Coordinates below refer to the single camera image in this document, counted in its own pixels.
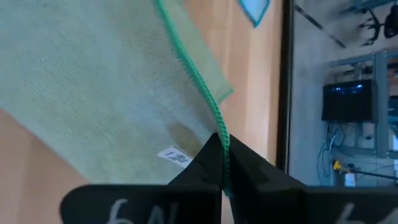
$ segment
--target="wooden surface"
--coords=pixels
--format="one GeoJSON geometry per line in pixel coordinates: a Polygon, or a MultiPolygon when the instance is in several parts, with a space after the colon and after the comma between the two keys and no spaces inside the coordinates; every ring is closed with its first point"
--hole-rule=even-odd
{"type": "MultiPolygon", "coordinates": [[[[253,29],[235,0],[187,0],[185,7],[235,93],[221,109],[233,135],[275,160],[282,1],[253,29]]],[[[0,110],[0,223],[60,223],[62,197],[86,180],[0,110]]],[[[223,223],[233,223],[227,201],[223,223]]]]}

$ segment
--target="light green towel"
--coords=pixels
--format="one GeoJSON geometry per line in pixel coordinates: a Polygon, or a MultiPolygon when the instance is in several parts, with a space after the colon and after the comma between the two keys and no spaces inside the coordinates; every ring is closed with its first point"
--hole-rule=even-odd
{"type": "Polygon", "coordinates": [[[166,184],[182,168],[158,152],[229,144],[231,89],[187,18],[175,0],[0,1],[0,107],[92,182],[166,184]]]}

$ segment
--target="green towel edge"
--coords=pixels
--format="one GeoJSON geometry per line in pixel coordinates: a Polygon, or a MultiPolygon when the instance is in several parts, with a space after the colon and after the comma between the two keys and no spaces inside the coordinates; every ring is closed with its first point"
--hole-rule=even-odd
{"type": "Polygon", "coordinates": [[[231,182],[229,178],[229,133],[227,130],[227,127],[224,122],[223,115],[221,114],[221,111],[218,107],[217,102],[215,101],[213,95],[210,93],[210,90],[208,89],[204,79],[200,75],[200,72],[196,68],[195,64],[193,63],[192,59],[190,58],[189,54],[185,50],[185,47],[182,44],[182,41],[180,40],[178,36],[178,32],[176,31],[176,28],[174,26],[174,23],[170,19],[169,12],[165,9],[164,6],[164,0],[155,0],[157,7],[160,10],[160,14],[165,22],[165,26],[167,29],[167,32],[169,33],[170,39],[172,43],[174,44],[174,47],[177,49],[177,53],[182,59],[184,65],[186,66],[188,73],[190,75],[190,78],[193,80],[193,83],[195,86],[198,88],[200,94],[204,99],[206,100],[211,112],[213,113],[216,123],[219,129],[219,137],[221,139],[221,143],[224,147],[224,192],[227,196],[231,197],[232,196],[232,191],[231,191],[231,182]]]}

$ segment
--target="towel fabric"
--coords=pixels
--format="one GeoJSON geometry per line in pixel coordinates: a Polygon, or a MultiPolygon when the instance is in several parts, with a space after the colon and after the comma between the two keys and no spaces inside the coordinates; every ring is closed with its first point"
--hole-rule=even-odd
{"type": "Polygon", "coordinates": [[[92,182],[166,184],[183,168],[158,152],[228,147],[231,88],[176,0],[3,0],[0,30],[0,107],[92,182]]]}
{"type": "Polygon", "coordinates": [[[270,0],[239,0],[244,13],[256,28],[267,12],[270,0]]]}

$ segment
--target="black metal frame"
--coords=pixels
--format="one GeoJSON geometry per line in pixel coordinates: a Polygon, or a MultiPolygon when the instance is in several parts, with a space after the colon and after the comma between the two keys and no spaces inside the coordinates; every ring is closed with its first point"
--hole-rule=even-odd
{"type": "Polygon", "coordinates": [[[294,46],[294,1],[284,0],[282,12],[282,45],[280,55],[279,114],[276,167],[289,173],[290,107],[294,46]]]}

